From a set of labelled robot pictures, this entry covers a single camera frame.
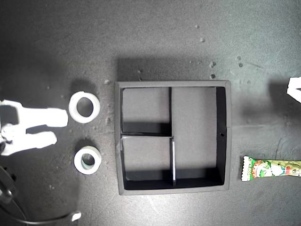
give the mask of candy wrapper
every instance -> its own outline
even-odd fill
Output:
[[[301,177],[301,161],[256,160],[244,157],[242,181],[286,175]]]

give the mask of black box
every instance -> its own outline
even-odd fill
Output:
[[[115,84],[120,194],[228,190],[229,81]]]

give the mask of white tape roll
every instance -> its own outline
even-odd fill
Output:
[[[84,154],[92,155],[95,161],[93,165],[87,165],[84,163],[82,158]],[[95,147],[92,146],[83,147],[75,154],[74,157],[74,165],[76,169],[79,172],[86,175],[95,173],[98,170],[101,162],[102,162],[102,156],[100,152]]]
[[[77,104],[80,99],[87,98],[92,102],[93,111],[89,117],[82,116],[77,110]],[[100,112],[101,105],[97,97],[91,93],[85,93],[84,91],[77,92],[72,95],[69,102],[70,116],[79,123],[88,123],[95,119]]]

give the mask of box compartment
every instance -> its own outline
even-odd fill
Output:
[[[122,134],[171,136],[170,88],[132,88],[122,92]]]

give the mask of gray table surface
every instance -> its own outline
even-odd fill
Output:
[[[104,106],[91,123],[70,118],[67,127],[52,129],[56,145],[0,157],[16,176],[28,219],[79,209],[80,226],[301,224],[301,178],[240,179],[245,154],[301,160],[301,104],[286,94],[288,79],[301,72],[300,1],[2,0],[0,31],[1,99],[67,109],[71,94],[84,90]],[[120,196],[114,81],[208,80],[210,74],[231,81],[230,189]],[[84,144],[103,155],[90,176],[73,165]],[[0,220],[14,225],[2,214]]]

